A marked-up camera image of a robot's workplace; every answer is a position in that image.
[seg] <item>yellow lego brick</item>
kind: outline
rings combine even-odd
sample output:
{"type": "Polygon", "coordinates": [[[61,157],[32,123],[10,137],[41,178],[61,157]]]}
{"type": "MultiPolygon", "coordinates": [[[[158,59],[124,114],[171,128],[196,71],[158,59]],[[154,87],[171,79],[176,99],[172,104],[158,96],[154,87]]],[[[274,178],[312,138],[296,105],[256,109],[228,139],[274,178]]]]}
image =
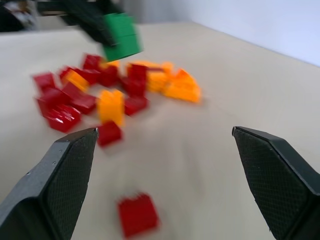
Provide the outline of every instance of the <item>yellow lego brick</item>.
{"type": "Polygon", "coordinates": [[[125,101],[121,91],[101,91],[100,97],[96,101],[96,107],[102,123],[113,121],[119,126],[124,124],[125,101]]]}
{"type": "Polygon", "coordinates": [[[78,73],[76,73],[73,70],[70,70],[67,75],[64,77],[65,81],[71,82],[73,85],[75,85],[78,89],[80,89],[82,92],[86,92],[89,88],[89,83],[87,80],[85,80],[82,76],[80,76],[78,73]]]}

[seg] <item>table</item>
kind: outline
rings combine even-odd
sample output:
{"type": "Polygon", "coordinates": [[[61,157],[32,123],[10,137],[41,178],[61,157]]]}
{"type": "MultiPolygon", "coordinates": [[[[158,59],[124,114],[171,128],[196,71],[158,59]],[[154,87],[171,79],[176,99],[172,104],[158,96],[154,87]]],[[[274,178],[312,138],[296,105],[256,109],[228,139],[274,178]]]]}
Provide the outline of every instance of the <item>table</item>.
{"type": "MultiPolygon", "coordinates": [[[[123,142],[96,147],[72,239],[122,239],[116,201],[137,191],[152,196],[162,222],[142,239],[274,239],[249,190],[232,127],[287,139],[320,172],[320,69],[195,23],[139,30],[145,51],[129,60],[185,68],[203,88],[203,104],[150,94],[150,109],[125,119],[123,142]]],[[[83,52],[100,49],[73,28],[0,36],[0,201],[63,136],[39,115],[30,75],[78,66],[83,52]]],[[[97,123],[86,116],[74,130],[97,123]]]]}

